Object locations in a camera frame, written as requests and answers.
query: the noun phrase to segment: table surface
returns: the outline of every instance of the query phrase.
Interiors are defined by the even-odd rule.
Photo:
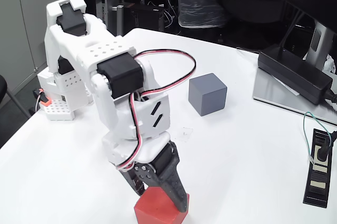
[[[177,169],[191,195],[184,224],[337,222],[336,158],[328,208],[303,204],[309,166],[303,116],[252,99],[256,54],[141,29],[125,38],[138,52],[186,51],[197,60],[194,77],[214,73],[228,87],[225,109],[204,117],[187,100],[188,82],[168,92]],[[146,58],[159,84],[192,67],[179,55]],[[307,119],[310,145],[313,128],[320,129]],[[106,133],[94,104],[74,121],[37,112],[0,149],[0,223],[137,223],[138,196],[107,161]]]

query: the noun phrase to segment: power adapter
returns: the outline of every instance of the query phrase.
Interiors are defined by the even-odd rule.
[[[331,77],[276,45],[261,51],[257,64],[314,104],[324,99],[332,86]]]

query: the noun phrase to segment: chair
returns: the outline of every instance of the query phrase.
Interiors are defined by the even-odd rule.
[[[23,112],[23,114],[29,119],[31,115],[26,111],[26,109],[21,105],[19,100],[13,95],[13,93],[7,88],[6,80],[0,75],[0,103],[5,97],[5,94],[13,100],[16,106]]]
[[[291,23],[294,7],[284,0],[217,0],[232,15],[226,45],[262,50],[279,43]]]

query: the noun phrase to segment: red cube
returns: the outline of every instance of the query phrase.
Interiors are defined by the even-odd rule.
[[[181,224],[189,212],[189,203],[187,194],[187,211],[179,212],[162,188],[148,187],[134,209],[138,224]]]

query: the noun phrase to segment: wall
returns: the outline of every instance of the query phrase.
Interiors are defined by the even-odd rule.
[[[20,0],[0,0],[0,74],[13,90],[34,72]]]

